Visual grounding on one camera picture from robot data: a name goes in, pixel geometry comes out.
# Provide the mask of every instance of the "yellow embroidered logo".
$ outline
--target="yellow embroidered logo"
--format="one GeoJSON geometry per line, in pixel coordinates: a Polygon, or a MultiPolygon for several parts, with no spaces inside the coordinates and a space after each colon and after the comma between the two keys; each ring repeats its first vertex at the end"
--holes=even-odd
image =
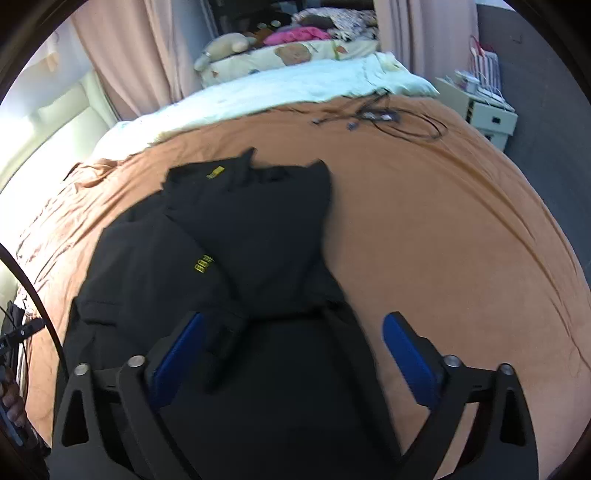
{"type": "Polygon", "coordinates": [[[203,258],[199,259],[199,261],[195,264],[195,270],[205,273],[205,269],[210,263],[213,263],[213,258],[211,258],[209,255],[204,255],[203,258]]]}
{"type": "Polygon", "coordinates": [[[208,179],[214,179],[215,177],[217,177],[221,172],[223,172],[225,170],[224,167],[218,167],[218,168],[214,168],[213,172],[211,172],[207,178],[208,179]]]}

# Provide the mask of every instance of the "human hand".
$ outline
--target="human hand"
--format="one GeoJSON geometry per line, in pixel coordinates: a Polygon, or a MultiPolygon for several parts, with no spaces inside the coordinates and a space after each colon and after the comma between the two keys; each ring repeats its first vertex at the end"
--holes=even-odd
{"type": "Polygon", "coordinates": [[[22,427],[27,422],[25,403],[20,396],[20,389],[13,371],[10,368],[6,368],[5,371],[5,381],[0,382],[0,398],[7,409],[8,420],[17,427],[22,427]]]}

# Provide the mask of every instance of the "striped bag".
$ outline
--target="striped bag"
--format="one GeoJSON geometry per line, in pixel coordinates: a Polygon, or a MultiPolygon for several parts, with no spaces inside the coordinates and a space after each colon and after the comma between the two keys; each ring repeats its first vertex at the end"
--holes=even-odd
{"type": "Polygon", "coordinates": [[[480,86],[491,93],[502,96],[501,68],[499,57],[492,51],[482,48],[476,37],[470,41],[470,68],[474,77],[480,80],[480,86]]]}

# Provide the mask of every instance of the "brown fitted sheet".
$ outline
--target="brown fitted sheet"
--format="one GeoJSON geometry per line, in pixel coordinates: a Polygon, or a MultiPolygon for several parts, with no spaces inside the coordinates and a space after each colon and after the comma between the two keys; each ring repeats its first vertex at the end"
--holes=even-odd
{"type": "MultiPolygon", "coordinates": [[[[348,131],[346,120],[311,123],[348,101],[280,107],[181,134],[125,161],[79,164],[25,232],[19,260],[63,338],[102,229],[158,190],[169,168],[250,146],[260,165],[321,158],[333,176],[325,256],[374,349],[403,448],[427,412],[383,344],[382,320],[393,310],[442,353],[474,367],[516,367],[545,478],[591,418],[590,292],[573,249],[511,160],[438,101],[391,100],[443,121],[448,132],[435,142],[393,138],[369,124],[348,131]]],[[[408,115],[403,122],[424,128],[408,115]]],[[[29,355],[27,410],[48,439],[57,355],[47,333],[33,338],[29,355]]],[[[463,424],[442,473],[466,432],[463,424]]]]}

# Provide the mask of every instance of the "white plush toy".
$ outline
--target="white plush toy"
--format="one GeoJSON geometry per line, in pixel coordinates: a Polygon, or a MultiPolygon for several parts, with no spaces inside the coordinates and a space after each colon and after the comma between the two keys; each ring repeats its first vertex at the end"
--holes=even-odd
{"type": "Polygon", "coordinates": [[[205,70],[213,61],[225,59],[235,53],[247,51],[256,38],[246,37],[241,33],[227,33],[212,40],[195,62],[194,68],[198,72],[205,70]]]}

